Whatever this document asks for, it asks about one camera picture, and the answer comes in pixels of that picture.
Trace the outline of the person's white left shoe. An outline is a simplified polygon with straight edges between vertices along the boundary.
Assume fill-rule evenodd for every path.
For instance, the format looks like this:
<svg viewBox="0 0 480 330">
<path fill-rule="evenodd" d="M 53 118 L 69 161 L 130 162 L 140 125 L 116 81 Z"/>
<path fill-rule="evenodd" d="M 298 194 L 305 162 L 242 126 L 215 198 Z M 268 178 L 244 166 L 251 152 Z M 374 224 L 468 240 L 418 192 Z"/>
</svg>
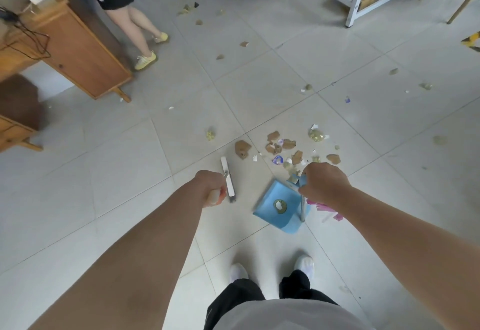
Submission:
<svg viewBox="0 0 480 330">
<path fill-rule="evenodd" d="M 233 283 L 239 279 L 249 279 L 249 275 L 242 264 L 234 263 L 229 269 L 229 281 Z"/>
</svg>

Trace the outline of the person's white shoe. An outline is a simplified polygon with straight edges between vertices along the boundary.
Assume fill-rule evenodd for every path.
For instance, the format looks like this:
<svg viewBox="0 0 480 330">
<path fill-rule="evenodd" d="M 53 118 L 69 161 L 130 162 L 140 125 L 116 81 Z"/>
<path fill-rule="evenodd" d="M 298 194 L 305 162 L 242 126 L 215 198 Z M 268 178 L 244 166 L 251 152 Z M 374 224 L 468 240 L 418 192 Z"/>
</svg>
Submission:
<svg viewBox="0 0 480 330">
<path fill-rule="evenodd" d="M 312 257 L 306 254 L 300 255 L 294 265 L 294 270 L 301 271 L 311 281 L 315 274 L 315 262 Z"/>
<path fill-rule="evenodd" d="M 233 283 L 239 279 L 249 279 L 249 275 L 242 264 L 234 263 L 229 269 L 229 281 Z"/>
</svg>

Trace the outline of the person's right forearm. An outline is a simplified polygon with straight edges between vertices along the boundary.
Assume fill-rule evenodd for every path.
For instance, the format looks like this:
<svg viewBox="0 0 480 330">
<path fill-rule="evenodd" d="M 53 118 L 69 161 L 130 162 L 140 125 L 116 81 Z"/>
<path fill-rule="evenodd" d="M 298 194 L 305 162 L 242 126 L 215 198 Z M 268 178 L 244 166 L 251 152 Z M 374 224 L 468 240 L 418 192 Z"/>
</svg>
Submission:
<svg viewBox="0 0 480 330">
<path fill-rule="evenodd" d="M 445 329 L 480 330 L 480 246 L 351 186 L 337 189 L 327 205 Z"/>
</svg>

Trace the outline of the person's left forearm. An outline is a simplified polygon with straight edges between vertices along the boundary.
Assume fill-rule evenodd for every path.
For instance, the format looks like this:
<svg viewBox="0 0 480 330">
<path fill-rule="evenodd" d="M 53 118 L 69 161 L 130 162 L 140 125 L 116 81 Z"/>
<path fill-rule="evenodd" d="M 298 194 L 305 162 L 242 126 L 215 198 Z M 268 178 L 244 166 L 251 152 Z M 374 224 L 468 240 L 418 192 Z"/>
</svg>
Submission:
<svg viewBox="0 0 480 330">
<path fill-rule="evenodd" d="M 28 330 L 162 327 L 213 188 L 198 177 L 108 248 Z"/>
</svg>

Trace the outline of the pink paper scraps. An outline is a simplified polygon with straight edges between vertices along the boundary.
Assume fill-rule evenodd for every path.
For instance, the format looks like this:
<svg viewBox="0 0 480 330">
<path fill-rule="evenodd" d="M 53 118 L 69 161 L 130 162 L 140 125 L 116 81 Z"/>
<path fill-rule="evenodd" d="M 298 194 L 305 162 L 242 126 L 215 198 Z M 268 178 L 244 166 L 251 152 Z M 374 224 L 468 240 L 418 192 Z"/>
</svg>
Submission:
<svg viewBox="0 0 480 330">
<path fill-rule="evenodd" d="M 316 203 L 309 199 L 306 199 L 306 203 L 311 207 L 315 207 L 317 211 L 332 213 L 333 214 L 332 218 L 338 222 L 344 219 L 344 217 L 341 214 L 339 214 L 337 211 L 333 210 L 331 207 L 325 204 Z"/>
</svg>

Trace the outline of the person's white right shoe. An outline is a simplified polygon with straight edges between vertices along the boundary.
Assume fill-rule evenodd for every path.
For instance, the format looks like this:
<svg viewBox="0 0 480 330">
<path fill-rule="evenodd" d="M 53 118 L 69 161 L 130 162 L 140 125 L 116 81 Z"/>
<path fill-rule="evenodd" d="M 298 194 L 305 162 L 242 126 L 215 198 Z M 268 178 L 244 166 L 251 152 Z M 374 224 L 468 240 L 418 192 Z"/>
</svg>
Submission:
<svg viewBox="0 0 480 330">
<path fill-rule="evenodd" d="M 300 255 L 294 265 L 294 270 L 301 271 L 311 281 L 315 274 L 315 262 L 312 257 L 306 254 Z"/>
</svg>

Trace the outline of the wooden desk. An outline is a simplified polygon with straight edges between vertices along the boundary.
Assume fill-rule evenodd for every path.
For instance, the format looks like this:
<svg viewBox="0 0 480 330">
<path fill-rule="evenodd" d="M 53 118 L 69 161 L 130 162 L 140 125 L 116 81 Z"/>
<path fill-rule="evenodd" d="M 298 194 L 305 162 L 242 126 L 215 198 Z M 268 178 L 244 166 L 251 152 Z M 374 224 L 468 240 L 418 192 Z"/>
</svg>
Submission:
<svg viewBox="0 0 480 330">
<path fill-rule="evenodd" d="M 0 21 L 0 81 L 44 62 L 92 99 L 116 93 L 133 78 L 120 42 L 84 0 L 27 6 L 18 23 Z"/>
</svg>

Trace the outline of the scattered cardboard and paper scraps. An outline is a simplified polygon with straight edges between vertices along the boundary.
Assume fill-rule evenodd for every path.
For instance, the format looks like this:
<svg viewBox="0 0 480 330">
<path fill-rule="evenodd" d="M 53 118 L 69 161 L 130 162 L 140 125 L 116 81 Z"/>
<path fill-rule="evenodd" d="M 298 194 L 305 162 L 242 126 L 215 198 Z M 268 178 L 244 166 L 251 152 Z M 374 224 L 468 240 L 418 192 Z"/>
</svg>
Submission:
<svg viewBox="0 0 480 330">
<path fill-rule="evenodd" d="M 346 166 L 341 148 L 385 155 L 440 119 L 392 54 L 443 21 L 438 0 L 392 1 L 351 29 L 333 0 L 264 1 L 243 15 L 191 5 L 175 19 L 258 155 L 288 172 L 322 156 Z"/>
</svg>

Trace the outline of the person's black trousers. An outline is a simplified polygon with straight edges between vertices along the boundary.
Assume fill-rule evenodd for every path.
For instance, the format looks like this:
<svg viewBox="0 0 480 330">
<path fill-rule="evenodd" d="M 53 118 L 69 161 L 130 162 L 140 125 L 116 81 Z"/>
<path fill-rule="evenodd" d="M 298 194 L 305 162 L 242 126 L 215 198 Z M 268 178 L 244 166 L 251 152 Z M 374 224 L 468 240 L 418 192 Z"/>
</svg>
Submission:
<svg viewBox="0 0 480 330">
<path fill-rule="evenodd" d="M 307 270 L 297 265 L 279 284 L 280 299 L 308 300 L 337 305 L 320 291 L 310 288 Z M 249 277 L 237 278 L 208 306 L 203 330 L 213 330 L 220 318 L 236 306 L 249 301 L 264 301 L 260 287 Z"/>
</svg>

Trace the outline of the person's grey shirt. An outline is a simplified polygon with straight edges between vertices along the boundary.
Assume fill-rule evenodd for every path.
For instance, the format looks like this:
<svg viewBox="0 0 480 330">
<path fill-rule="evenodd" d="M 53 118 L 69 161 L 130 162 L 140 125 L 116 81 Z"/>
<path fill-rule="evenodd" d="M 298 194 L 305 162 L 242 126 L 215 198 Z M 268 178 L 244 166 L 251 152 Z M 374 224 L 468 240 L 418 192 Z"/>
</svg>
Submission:
<svg viewBox="0 0 480 330">
<path fill-rule="evenodd" d="M 241 303 L 221 316 L 213 330 L 375 330 L 336 304 L 306 299 Z"/>
</svg>

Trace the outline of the white broom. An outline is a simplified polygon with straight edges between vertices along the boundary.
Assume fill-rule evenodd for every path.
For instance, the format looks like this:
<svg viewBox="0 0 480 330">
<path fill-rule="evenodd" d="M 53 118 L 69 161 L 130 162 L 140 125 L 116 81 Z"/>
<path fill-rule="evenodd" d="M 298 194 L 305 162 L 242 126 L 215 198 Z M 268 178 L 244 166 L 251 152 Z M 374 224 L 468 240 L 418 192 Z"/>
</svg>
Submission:
<svg viewBox="0 0 480 330">
<path fill-rule="evenodd" d="M 221 166 L 222 166 L 222 169 L 223 169 L 223 176 L 226 180 L 226 187 L 227 187 L 227 198 L 229 200 L 229 202 L 232 204 L 234 202 L 236 202 L 236 192 L 235 192 L 235 189 L 234 189 L 234 185 L 233 185 L 233 179 L 231 177 L 231 170 L 229 168 L 229 164 L 228 164 L 228 161 L 227 161 L 227 158 L 225 156 L 222 156 L 220 158 L 220 162 L 221 162 Z"/>
</svg>

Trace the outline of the person's left hand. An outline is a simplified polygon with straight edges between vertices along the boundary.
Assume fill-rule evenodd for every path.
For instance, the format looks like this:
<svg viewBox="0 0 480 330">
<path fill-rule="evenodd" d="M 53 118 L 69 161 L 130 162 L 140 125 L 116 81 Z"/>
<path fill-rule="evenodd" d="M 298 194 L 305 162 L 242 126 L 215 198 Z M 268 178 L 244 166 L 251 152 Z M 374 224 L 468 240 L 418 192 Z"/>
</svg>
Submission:
<svg viewBox="0 0 480 330">
<path fill-rule="evenodd" d="M 200 170 L 193 178 L 195 187 L 200 192 L 202 208 L 207 208 L 206 201 L 209 193 L 214 189 L 226 188 L 226 179 L 223 174 L 209 170 Z"/>
</svg>

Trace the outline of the yellow black striped object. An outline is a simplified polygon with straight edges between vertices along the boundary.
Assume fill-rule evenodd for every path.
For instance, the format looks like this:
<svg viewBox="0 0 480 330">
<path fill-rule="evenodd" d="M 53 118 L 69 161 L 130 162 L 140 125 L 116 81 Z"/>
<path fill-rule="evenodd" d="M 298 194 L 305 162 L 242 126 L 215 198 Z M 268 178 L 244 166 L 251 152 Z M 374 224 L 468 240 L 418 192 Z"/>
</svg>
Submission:
<svg viewBox="0 0 480 330">
<path fill-rule="evenodd" d="M 480 31 L 466 37 L 461 41 L 461 44 L 480 53 L 480 46 L 477 45 L 477 41 L 480 41 Z"/>
</svg>

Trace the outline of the blue dustpan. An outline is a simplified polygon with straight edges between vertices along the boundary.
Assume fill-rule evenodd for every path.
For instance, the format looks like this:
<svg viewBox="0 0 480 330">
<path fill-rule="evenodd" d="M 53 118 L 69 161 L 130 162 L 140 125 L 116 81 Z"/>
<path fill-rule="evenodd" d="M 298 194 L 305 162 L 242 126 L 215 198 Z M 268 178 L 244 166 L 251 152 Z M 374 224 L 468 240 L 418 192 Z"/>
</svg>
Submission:
<svg viewBox="0 0 480 330">
<path fill-rule="evenodd" d="M 255 206 L 253 214 L 287 234 L 295 234 L 310 213 L 310 206 L 306 203 L 306 198 L 298 192 L 299 177 L 292 175 L 293 182 L 287 183 L 277 179 L 273 180 Z M 273 203 L 277 199 L 287 203 L 288 209 L 284 214 L 279 215 L 274 208 Z"/>
</svg>

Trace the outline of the person's right hand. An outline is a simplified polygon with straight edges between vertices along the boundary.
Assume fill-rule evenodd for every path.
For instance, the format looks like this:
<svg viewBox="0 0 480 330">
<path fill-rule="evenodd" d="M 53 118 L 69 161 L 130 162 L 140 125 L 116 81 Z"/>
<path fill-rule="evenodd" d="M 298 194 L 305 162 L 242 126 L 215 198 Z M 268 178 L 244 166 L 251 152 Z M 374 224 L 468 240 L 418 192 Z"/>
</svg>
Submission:
<svg viewBox="0 0 480 330">
<path fill-rule="evenodd" d="M 306 167 L 312 167 L 313 202 L 337 208 L 351 196 L 354 188 L 347 176 L 336 166 L 329 163 L 312 162 Z"/>
</svg>

